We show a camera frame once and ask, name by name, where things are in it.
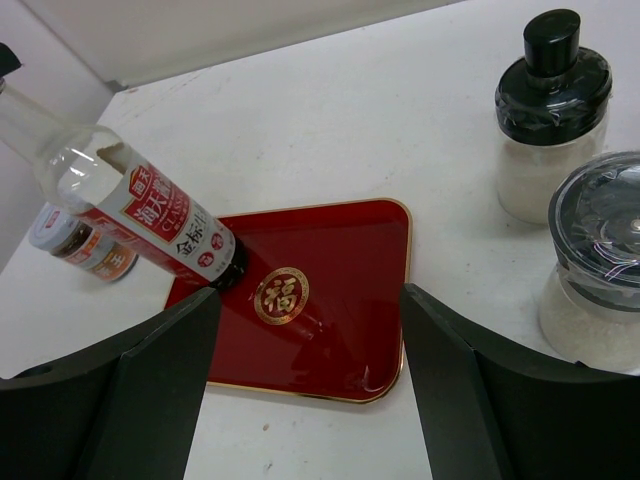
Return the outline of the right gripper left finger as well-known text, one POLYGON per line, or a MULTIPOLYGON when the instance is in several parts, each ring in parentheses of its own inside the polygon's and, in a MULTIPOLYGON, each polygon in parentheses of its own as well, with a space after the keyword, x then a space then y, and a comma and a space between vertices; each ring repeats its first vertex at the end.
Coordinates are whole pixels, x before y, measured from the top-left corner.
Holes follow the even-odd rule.
POLYGON ((181 479, 221 313, 202 288, 1 382, 4 479, 181 479))

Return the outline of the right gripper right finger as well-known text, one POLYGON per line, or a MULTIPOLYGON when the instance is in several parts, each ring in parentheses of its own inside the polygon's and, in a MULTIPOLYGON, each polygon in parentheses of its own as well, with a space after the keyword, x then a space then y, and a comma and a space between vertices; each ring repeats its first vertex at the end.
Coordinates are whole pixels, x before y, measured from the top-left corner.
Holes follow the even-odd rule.
POLYGON ((407 362, 436 479, 635 479, 639 380, 570 363, 401 291, 407 362))

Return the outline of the salt grinder jar grey lid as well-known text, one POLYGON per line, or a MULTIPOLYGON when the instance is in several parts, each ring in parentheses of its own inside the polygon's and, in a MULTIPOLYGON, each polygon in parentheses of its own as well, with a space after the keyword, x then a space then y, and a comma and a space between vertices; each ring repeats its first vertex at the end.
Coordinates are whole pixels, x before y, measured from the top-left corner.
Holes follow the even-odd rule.
POLYGON ((571 362, 639 369, 639 154, 601 155, 553 194, 557 262, 538 303, 551 347, 571 362))

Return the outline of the soy sauce bottle black cap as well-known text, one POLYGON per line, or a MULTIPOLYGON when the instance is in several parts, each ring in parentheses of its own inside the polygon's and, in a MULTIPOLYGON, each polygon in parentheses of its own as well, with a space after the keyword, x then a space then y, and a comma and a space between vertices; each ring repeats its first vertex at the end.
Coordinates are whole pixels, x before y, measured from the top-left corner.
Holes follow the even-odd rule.
POLYGON ((246 272, 232 231, 112 129, 71 123, 3 83, 1 139, 47 201, 176 278, 226 290, 246 272))

